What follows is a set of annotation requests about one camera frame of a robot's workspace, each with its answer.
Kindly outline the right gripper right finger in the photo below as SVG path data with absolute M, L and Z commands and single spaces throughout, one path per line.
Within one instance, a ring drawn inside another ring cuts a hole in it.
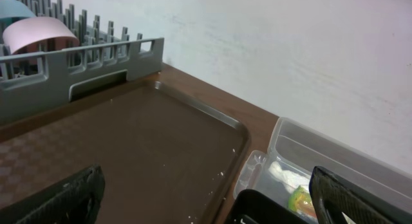
M 410 213 L 321 166 L 312 171 L 309 191 L 319 223 L 346 223 L 346 216 L 355 223 L 411 223 Z

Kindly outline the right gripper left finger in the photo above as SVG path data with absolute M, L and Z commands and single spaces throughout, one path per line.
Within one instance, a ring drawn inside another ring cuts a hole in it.
M 94 164 L 1 209 L 1 223 L 94 224 L 106 181 Z

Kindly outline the light blue bowl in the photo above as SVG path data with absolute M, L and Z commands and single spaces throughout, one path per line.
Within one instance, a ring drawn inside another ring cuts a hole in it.
M 35 14 L 18 0 L 1 0 L 1 22 L 11 24 L 14 21 L 35 17 Z

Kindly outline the white napkin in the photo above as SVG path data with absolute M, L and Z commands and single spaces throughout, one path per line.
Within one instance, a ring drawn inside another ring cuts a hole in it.
M 280 181 L 285 189 L 292 194 L 296 189 L 302 189 L 304 192 L 309 192 L 310 179 L 299 173 L 295 173 L 286 169 L 282 169 L 279 162 L 272 162 L 268 168 L 270 174 Z

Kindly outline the green orange snack wrapper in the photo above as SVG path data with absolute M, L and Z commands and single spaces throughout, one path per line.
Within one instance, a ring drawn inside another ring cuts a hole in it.
M 298 186 L 290 195 L 288 208 L 304 218 L 317 220 L 310 193 L 302 186 Z

